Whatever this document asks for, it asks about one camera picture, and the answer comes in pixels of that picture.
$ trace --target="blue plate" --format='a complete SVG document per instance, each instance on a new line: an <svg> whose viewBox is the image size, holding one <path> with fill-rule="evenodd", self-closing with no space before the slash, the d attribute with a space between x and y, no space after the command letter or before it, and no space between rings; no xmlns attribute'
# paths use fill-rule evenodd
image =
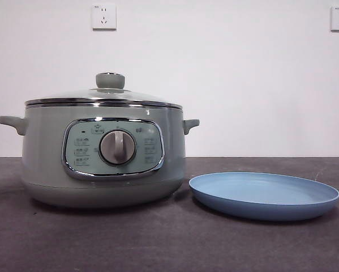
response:
<svg viewBox="0 0 339 272"><path fill-rule="evenodd" d="M314 218L329 211L339 191L305 178L228 172L194 177L196 199L222 213L251 219L291 221Z"/></svg>

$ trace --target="lid knob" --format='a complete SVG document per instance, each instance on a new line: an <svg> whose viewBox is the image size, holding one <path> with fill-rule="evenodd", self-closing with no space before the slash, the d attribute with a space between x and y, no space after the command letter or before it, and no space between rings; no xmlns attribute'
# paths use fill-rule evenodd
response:
<svg viewBox="0 0 339 272"><path fill-rule="evenodd" d="M125 84L125 76L117 73L107 72L96 75L98 88L122 89Z"/></svg>

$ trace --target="control knob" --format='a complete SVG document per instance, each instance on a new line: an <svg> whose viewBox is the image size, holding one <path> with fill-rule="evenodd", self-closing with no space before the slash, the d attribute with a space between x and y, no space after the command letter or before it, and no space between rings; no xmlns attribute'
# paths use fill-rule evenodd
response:
<svg viewBox="0 0 339 272"><path fill-rule="evenodd" d="M107 133L100 142L100 154L109 163L123 164L135 153L133 138L122 130Z"/></svg>

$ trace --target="slow cooker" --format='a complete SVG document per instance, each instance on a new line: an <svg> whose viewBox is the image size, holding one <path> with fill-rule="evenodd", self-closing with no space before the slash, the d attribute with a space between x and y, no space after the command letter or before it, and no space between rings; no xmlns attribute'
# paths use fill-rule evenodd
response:
<svg viewBox="0 0 339 272"><path fill-rule="evenodd" d="M124 90L117 73L97 88L25 102L25 117L0 116L23 140L22 183L34 199L65 207L153 201L184 177L184 135L199 120L182 107Z"/></svg>

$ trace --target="gray countertop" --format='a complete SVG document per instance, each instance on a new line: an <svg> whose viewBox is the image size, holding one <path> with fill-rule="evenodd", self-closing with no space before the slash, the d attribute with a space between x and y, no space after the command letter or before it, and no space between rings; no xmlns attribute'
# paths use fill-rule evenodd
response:
<svg viewBox="0 0 339 272"><path fill-rule="evenodd" d="M193 199L188 180L226 171L279 173L339 190L339 158L187 158L170 197L112 210L29 198L20 158L0 158L0 271L339 271L339 202L301 222L247 220Z"/></svg>

